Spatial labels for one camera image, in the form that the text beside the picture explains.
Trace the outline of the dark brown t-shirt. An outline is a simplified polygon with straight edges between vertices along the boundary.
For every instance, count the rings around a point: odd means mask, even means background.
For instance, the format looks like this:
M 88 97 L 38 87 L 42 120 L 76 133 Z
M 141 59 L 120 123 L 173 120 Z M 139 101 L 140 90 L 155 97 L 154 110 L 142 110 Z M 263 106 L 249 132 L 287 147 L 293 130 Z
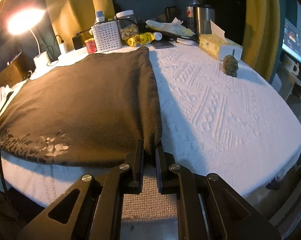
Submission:
M 139 140 L 152 154 L 161 136 L 146 47 L 56 67 L 27 81 L 0 116 L 1 148 L 48 165 L 113 167 Z

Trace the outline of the brown cardboard box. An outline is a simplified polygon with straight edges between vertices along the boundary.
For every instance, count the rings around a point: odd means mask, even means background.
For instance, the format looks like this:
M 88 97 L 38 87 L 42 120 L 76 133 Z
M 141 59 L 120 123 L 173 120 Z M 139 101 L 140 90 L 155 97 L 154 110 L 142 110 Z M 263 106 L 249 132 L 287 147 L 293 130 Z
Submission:
M 19 53 L 0 72 L 0 87 L 12 88 L 17 83 L 29 79 L 35 71 L 35 64 L 25 54 Z

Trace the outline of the white textured bedspread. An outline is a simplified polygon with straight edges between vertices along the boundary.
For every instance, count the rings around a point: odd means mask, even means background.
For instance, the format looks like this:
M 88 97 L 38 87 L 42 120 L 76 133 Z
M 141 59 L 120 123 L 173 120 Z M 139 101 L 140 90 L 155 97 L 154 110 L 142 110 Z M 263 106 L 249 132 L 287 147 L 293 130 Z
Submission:
M 215 172 L 248 195 L 283 176 L 301 154 L 301 124 L 281 96 L 241 63 L 229 77 L 195 47 L 151 49 L 162 142 L 176 161 Z

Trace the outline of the white usb charger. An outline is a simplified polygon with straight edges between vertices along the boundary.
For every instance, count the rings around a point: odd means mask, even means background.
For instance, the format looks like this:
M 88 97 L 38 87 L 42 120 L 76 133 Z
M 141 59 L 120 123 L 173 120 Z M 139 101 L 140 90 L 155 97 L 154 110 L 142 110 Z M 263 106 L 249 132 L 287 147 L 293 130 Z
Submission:
M 61 54 L 66 54 L 68 52 L 67 44 L 65 42 L 59 44 L 59 49 Z

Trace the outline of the black power adapter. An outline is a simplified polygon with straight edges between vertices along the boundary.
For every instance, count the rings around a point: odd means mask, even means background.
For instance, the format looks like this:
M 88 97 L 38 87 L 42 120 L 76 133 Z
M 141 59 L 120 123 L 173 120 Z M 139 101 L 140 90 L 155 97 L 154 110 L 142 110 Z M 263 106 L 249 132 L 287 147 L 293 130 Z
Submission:
M 76 35 L 72 37 L 72 42 L 75 50 L 81 49 L 84 46 L 81 35 Z

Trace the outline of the red round tin can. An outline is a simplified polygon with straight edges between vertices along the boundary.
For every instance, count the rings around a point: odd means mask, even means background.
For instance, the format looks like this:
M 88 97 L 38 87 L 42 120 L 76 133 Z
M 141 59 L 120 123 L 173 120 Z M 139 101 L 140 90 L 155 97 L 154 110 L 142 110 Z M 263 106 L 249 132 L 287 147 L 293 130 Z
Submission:
M 94 38 L 90 38 L 90 39 L 85 40 L 85 45 L 86 45 L 87 52 L 89 54 L 93 54 L 93 53 L 97 52 L 97 47 L 96 47 L 96 43 L 95 43 Z

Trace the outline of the small brown figurine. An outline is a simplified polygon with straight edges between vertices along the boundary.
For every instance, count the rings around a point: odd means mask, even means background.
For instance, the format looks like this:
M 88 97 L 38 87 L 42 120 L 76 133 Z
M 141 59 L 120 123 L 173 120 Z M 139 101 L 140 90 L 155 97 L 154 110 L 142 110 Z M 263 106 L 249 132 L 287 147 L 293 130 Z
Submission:
M 222 71 L 232 77 L 237 77 L 238 61 L 232 55 L 226 55 L 223 59 Z

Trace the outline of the white perforated plastic basket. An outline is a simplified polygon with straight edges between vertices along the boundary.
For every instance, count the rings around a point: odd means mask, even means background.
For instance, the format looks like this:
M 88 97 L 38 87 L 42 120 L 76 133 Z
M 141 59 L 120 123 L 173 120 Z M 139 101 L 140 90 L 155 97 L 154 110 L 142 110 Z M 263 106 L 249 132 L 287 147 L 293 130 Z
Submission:
M 91 27 L 97 52 L 116 50 L 121 48 L 122 41 L 117 21 L 96 23 Z

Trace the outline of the yellow tissue box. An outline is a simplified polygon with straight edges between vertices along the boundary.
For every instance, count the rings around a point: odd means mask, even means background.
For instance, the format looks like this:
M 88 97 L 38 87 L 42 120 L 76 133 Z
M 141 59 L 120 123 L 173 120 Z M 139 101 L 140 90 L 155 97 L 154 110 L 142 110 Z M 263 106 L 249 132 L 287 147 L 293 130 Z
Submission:
M 199 36 L 199 47 L 212 58 L 223 61 L 227 55 L 233 56 L 237 61 L 242 58 L 241 45 L 225 37 L 225 31 L 210 20 L 211 34 Z

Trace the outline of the white mug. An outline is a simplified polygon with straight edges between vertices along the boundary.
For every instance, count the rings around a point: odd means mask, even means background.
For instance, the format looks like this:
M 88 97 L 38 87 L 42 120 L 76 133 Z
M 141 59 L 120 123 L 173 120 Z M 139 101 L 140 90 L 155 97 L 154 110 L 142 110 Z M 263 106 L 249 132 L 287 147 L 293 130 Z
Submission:
M 296 63 L 288 55 L 284 55 L 282 61 L 283 67 L 291 74 L 298 76 L 300 72 L 299 63 Z

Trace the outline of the black smartphone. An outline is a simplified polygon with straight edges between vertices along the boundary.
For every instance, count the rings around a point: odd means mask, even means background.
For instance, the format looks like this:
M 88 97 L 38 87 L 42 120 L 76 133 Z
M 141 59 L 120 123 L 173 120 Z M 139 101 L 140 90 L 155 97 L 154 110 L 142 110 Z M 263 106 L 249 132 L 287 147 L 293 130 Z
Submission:
M 169 41 L 153 41 L 151 43 L 151 45 L 155 48 L 155 49 L 166 49 L 166 48 L 173 48 L 174 45 L 171 44 Z

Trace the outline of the clear jar white lid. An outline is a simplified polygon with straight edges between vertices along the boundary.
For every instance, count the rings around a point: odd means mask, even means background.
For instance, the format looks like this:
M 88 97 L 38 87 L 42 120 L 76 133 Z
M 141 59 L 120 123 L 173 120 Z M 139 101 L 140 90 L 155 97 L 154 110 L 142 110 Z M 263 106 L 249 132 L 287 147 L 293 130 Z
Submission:
M 119 33 L 123 41 L 139 34 L 136 17 L 133 10 L 118 12 L 115 16 Z

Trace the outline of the yellow snack bag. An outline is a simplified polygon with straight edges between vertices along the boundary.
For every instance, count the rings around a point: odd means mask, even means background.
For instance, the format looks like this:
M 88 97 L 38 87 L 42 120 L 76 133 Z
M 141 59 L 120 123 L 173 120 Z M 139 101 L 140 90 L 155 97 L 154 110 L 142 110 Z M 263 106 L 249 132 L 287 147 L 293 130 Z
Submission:
M 130 47 L 140 47 L 150 44 L 155 40 L 155 36 L 152 33 L 143 33 L 132 36 L 125 42 Z

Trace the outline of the computer monitor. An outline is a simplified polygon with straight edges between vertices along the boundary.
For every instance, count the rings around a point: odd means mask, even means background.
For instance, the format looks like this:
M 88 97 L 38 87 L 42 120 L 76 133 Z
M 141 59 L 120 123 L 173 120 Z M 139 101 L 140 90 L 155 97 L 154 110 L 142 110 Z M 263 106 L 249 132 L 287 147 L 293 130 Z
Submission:
M 301 63 L 301 31 L 285 19 L 282 49 Z

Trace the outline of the steel tumbler cup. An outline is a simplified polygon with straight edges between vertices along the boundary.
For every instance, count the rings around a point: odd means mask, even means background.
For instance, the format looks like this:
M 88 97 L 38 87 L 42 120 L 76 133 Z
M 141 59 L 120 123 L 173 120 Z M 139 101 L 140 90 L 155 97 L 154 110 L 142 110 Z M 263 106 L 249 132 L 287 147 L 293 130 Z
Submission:
M 200 35 L 211 34 L 211 21 L 215 22 L 215 10 L 209 5 L 203 7 L 193 7 L 194 10 L 194 22 L 195 22 L 195 33 L 197 40 Z

